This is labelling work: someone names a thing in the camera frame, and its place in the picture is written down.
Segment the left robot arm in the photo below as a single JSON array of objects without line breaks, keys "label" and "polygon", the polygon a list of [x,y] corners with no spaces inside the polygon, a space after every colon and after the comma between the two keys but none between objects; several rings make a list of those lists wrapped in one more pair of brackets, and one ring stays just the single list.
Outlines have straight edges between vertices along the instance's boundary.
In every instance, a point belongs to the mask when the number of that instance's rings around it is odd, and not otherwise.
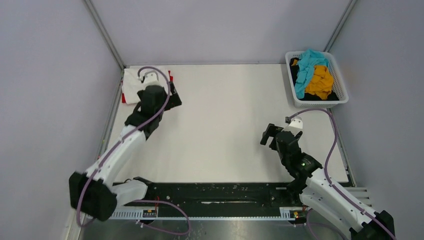
[{"label": "left robot arm", "polygon": [[174,86],[167,91],[151,84],[137,92],[139,102],[127,117],[115,141],[92,166],[80,173],[75,171],[68,180],[70,206],[99,221],[108,220],[118,206],[138,200],[148,206],[155,200],[155,192],[148,182],[134,179],[114,185],[114,180],[133,153],[146,143],[159,127],[163,113],[182,105]]}]

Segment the white t-shirt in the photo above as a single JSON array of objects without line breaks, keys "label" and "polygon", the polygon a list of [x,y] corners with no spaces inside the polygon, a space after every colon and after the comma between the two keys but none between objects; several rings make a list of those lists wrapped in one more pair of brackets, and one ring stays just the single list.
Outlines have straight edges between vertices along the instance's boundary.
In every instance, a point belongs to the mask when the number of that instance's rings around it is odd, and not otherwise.
[{"label": "white t-shirt", "polygon": [[121,86],[121,102],[127,105],[137,104],[140,101],[140,98],[137,95],[137,92],[143,90],[141,88],[141,82],[139,80],[140,76],[143,76],[145,73],[150,71],[155,71],[160,76],[160,82],[162,87],[165,90],[168,90],[165,77],[159,73],[158,70],[152,68],[145,68],[139,72],[140,69],[136,68],[126,68],[123,72],[122,86]]}]

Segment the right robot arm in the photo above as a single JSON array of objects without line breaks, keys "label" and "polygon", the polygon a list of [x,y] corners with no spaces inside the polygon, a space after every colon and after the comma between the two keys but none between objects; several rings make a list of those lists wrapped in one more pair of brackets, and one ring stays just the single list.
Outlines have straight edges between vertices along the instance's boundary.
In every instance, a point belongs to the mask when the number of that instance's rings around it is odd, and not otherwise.
[{"label": "right robot arm", "polygon": [[287,201],[312,208],[336,227],[347,240],[393,240],[393,217],[385,210],[376,212],[337,181],[311,155],[302,151],[298,141],[303,123],[293,120],[286,127],[270,123],[262,134],[261,145],[277,151],[281,164],[293,177],[287,189]]}]

